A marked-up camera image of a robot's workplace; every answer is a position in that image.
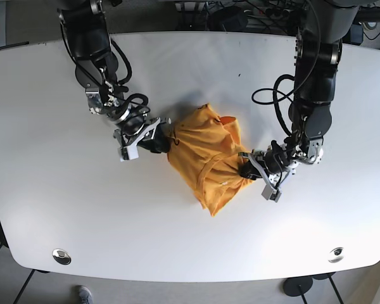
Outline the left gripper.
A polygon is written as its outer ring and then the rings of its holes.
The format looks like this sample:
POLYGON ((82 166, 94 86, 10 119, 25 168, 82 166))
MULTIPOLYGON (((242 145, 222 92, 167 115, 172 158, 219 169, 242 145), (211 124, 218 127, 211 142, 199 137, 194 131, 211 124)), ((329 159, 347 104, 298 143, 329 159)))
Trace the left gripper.
POLYGON ((302 137, 298 142, 294 142, 293 137, 287 137, 283 144, 271 141, 266 150, 240 152, 239 157, 246 163, 241 166, 239 174, 244 179, 262 179, 266 185, 281 189, 286 179, 295 174, 298 165, 316 165, 321 162, 323 142, 322 137, 312 140, 302 137))

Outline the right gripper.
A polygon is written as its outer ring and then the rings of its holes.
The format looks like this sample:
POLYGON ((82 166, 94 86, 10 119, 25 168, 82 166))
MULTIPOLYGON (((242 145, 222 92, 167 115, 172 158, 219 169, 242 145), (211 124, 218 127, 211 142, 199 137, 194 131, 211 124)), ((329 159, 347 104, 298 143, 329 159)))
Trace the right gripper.
POLYGON ((166 118, 150 117, 149 99, 135 93, 125 98, 121 92, 107 89, 86 89, 89 111, 107 118, 115 127, 113 137, 120 147, 137 146, 152 153, 168 153, 170 139, 162 129, 166 118))

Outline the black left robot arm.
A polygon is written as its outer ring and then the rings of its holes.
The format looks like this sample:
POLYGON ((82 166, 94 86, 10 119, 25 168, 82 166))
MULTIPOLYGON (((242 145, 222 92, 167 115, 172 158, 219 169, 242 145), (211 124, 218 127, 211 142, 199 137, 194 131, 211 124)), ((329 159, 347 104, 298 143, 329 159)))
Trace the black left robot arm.
POLYGON ((356 1, 309 1, 305 19, 296 36, 294 75, 281 75, 268 90, 275 114, 286 138, 272 141, 268 150, 241 153, 247 162, 240 175, 263 179, 263 196, 276 201, 283 182, 300 164, 321 161, 324 136, 332 124, 336 74, 343 37, 360 5, 356 1))

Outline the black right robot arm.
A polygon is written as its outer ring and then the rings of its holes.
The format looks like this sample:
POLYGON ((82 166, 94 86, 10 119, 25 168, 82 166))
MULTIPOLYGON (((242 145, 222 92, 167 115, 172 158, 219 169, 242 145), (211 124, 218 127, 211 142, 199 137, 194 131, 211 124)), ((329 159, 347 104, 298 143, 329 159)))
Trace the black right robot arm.
POLYGON ((75 77, 85 89, 89 111, 108 119, 120 145, 122 161, 138 158, 138 149, 168 153, 170 143, 162 125, 150 117, 149 98, 129 93, 132 66, 109 36, 101 1, 57 1, 66 51, 75 64, 75 77))

